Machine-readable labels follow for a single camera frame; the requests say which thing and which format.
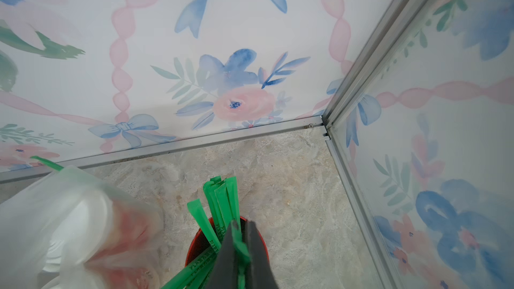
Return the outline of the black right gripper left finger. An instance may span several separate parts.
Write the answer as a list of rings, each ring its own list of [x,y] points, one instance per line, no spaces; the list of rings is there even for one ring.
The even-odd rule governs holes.
[[[234,247],[234,233],[239,231],[237,222],[231,222],[210,273],[207,289],[238,288],[238,257]]]

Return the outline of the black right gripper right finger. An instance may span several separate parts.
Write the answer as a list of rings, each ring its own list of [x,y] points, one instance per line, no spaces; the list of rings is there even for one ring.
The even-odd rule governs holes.
[[[256,223],[246,222],[244,243],[248,247],[250,263],[246,267],[246,288],[250,289],[278,289],[270,267],[267,248]]]

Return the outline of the green straw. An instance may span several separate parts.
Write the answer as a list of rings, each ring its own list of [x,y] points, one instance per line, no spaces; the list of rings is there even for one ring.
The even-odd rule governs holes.
[[[237,270],[238,270],[238,289],[246,288],[246,267],[251,262],[248,246],[243,242],[242,232],[236,220],[231,222],[232,243],[236,253]]]
[[[63,166],[55,163],[55,162],[52,162],[51,160],[48,160],[48,159],[44,159],[42,157],[39,157],[39,156],[32,156],[32,159],[35,159],[37,161],[39,161],[41,164],[55,170],[55,171],[61,171],[64,169]]]

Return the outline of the clear plastic carrier bag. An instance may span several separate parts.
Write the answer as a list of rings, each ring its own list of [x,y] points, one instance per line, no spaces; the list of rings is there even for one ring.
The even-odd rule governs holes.
[[[76,167],[1,204],[2,288],[159,288],[161,211]]]

